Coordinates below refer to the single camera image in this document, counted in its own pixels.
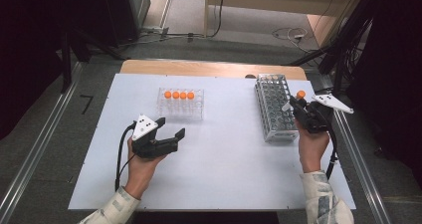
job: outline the sleeve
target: sleeve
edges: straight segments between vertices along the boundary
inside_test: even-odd
[[[301,174],[308,223],[353,223],[350,208],[334,195],[323,171]]]
[[[139,203],[140,200],[133,198],[120,187],[104,207],[86,217],[80,224],[125,223]]]

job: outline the gray floor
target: gray floor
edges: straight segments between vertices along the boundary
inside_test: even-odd
[[[229,34],[227,29],[222,29],[222,31],[222,34]],[[122,47],[118,51],[133,59],[177,59],[265,65],[286,64],[304,55],[303,51],[289,44],[263,45],[263,42],[254,44],[233,39],[230,39],[231,41],[198,39],[191,43],[183,38],[172,39],[150,44],[135,44]],[[81,80],[16,206],[10,223],[76,223],[90,213],[69,211],[68,204],[112,78],[119,72],[122,63],[96,51],[93,51],[93,54],[95,55],[90,63],[84,64]],[[315,90],[319,90],[322,88],[321,78],[314,65],[315,63],[311,62],[304,64],[303,68]],[[62,79],[58,78],[51,84],[23,116],[12,133],[0,140],[1,193],[7,190],[10,181],[19,170],[46,122],[59,97],[61,82]],[[85,114],[82,112],[87,105],[87,99],[82,98],[81,95],[94,97]],[[387,160],[373,154],[378,145],[372,137],[370,121],[366,120],[360,111],[350,115],[348,121],[392,222],[422,223],[420,221],[422,220],[420,212],[422,193],[410,169],[397,160]],[[355,223],[375,223],[350,156],[338,129],[336,131],[340,139],[338,155],[344,173],[349,179],[349,187],[357,206],[357,209],[353,211]],[[305,210],[282,211],[278,212],[278,215],[280,223],[306,223]]]

